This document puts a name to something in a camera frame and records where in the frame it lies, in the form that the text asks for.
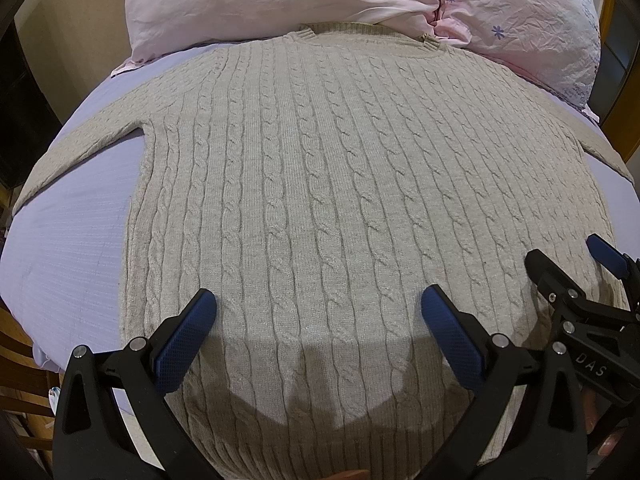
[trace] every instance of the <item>metal rivet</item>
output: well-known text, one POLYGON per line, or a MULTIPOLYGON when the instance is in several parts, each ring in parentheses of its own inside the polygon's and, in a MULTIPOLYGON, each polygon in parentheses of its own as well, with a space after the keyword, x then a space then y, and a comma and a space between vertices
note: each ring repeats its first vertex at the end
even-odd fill
POLYGON ((86 354, 86 346, 80 345, 74 348, 74 351, 73 351, 74 357, 82 357, 84 354, 86 354))
POLYGON ((498 348, 507 348, 507 346, 509 346, 509 338, 504 334, 494 334, 491 338, 491 341, 498 348))
POLYGON ((146 346, 146 339, 143 337, 135 337, 129 342, 129 348, 137 352, 146 346))
POLYGON ((555 341, 552 345, 551 348, 554 349, 554 352, 558 355, 564 355, 566 354, 566 346, 564 343, 561 343, 559 341, 555 341))
POLYGON ((572 334, 575 332, 575 326, 571 321, 565 321, 564 323, 562 323, 562 328, 564 328, 564 331, 568 334, 572 334))

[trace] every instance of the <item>cable knit pattern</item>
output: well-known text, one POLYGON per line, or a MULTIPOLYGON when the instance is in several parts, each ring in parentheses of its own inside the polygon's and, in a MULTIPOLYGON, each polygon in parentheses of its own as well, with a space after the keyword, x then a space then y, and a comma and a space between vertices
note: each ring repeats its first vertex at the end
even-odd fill
POLYGON ((431 283, 537 348, 549 312, 524 269, 533 248, 624 305, 584 243, 612 230, 583 150, 628 177, 620 158, 475 54, 344 23, 214 50, 52 146, 17 207, 135 127, 122 338, 149 336, 201 286, 216 294, 168 403, 226 478, 414 476, 470 400, 420 316, 431 283))

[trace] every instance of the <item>wall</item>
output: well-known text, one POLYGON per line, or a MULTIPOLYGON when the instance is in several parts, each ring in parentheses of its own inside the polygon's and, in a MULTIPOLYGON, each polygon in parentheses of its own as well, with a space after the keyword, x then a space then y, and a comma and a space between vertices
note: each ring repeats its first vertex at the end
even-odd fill
POLYGON ((63 123, 130 55, 124 0, 26 0, 15 23, 33 76, 63 123))

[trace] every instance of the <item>black clamp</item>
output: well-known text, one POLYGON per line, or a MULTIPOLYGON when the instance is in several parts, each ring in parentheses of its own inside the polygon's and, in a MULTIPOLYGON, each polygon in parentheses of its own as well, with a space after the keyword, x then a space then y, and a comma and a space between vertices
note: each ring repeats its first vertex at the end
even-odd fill
POLYGON ((586 299, 584 291, 541 251, 527 254, 525 267, 554 309, 551 339, 564 343, 580 382, 611 402, 588 436, 597 449, 623 420, 628 427, 591 479, 637 479, 640 470, 640 260, 621 254, 596 234, 587 238, 591 256, 619 279, 631 311, 586 299))
POLYGON ((62 385, 53 436, 53 473, 60 480, 222 480, 164 402, 180 386, 217 314, 201 289, 179 316, 165 319, 147 340, 93 354, 73 350, 62 385), (138 455, 114 399, 122 388, 146 439, 164 467, 138 455))
POLYGON ((584 414, 566 346, 552 342, 535 351, 500 333, 489 336, 437 285, 422 295, 422 316, 458 382, 475 398, 416 480, 584 480, 584 414), (527 390, 500 456, 478 466, 520 384, 527 390))

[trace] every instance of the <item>wooden chair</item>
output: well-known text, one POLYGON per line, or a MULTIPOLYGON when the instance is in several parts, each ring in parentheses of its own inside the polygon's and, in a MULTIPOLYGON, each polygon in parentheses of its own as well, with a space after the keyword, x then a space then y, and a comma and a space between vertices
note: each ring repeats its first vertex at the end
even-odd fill
MULTIPOLYGON (((8 311, 1 299, 0 308, 8 311)), ((12 321, 17 325, 17 321, 13 318, 12 321)), ((23 362, 33 363, 31 347, 7 335, 2 331, 2 328, 0 328, 0 347, 10 351, 2 352, 3 355, 0 355, 0 386, 15 390, 18 397, 0 395, 0 410, 53 417, 54 414, 49 406, 29 402, 24 400, 23 397, 28 398, 29 394, 31 394, 48 400, 49 389, 54 386, 60 386, 58 374, 22 364, 23 362), (7 357, 7 355, 11 355, 11 352, 21 357, 18 357, 17 360, 7 357)), ((18 440, 28 449, 48 451, 52 449, 52 440, 50 438, 19 436, 18 440)))

